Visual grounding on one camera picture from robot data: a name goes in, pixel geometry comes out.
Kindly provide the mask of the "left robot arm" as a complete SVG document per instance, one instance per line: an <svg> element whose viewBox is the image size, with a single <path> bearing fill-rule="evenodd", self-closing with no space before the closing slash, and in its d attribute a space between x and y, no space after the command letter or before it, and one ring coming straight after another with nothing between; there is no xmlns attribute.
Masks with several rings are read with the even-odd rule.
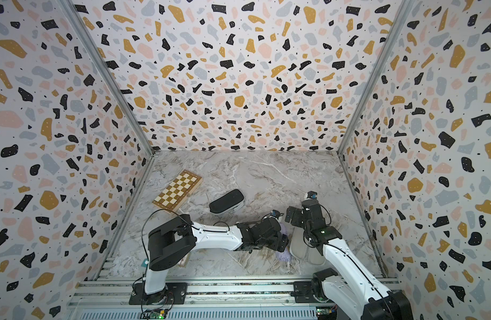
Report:
<svg viewBox="0 0 491 320"><path fill-rule="evenodd" d="M282 253L287 245L288 236L282 233L275 215L231 226L203 225L192 221L187 214L179 215L148 233L144 293L165 292L168 271L192 251L224 249L250 252L266 247Z"/></svg>

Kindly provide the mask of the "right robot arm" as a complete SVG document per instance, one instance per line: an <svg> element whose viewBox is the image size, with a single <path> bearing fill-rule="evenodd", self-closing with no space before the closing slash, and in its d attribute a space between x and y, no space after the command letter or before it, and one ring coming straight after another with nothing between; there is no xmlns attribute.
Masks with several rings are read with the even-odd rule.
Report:
<svg viewBox="0 0 491 320"><path fill-rule="evenodd" d="M341 233L326 222L317 199L288 207L285 222L302 229L303 242L332 267L314 274L313 295L334 302L350 319L413 319L411 304L392 291L360 262Z"/></svg>

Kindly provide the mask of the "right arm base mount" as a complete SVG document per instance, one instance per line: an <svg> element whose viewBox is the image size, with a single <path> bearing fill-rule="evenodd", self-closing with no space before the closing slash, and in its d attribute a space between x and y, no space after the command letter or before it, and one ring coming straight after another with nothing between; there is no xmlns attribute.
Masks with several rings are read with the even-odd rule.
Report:
<svg viewBox="0 0 491 320"><path fill-rule="evenodd" d="M314 294L314 286L311 281L293 282L293 292L290 295L296 303L320 303Z"/></svg>

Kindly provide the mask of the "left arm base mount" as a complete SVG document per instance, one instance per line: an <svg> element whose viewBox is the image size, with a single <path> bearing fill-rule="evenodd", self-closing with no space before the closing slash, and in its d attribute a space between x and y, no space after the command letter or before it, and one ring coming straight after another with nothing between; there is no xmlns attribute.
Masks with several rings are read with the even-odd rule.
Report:
<svg viewBox="0 0 491 320"><path fill-rule="evenodd" d="M130 305L183 305L188 291L187 283L167 283L165 288L157 293L147 294L143 283L132 285L132 294L129 298Z"/></svg>

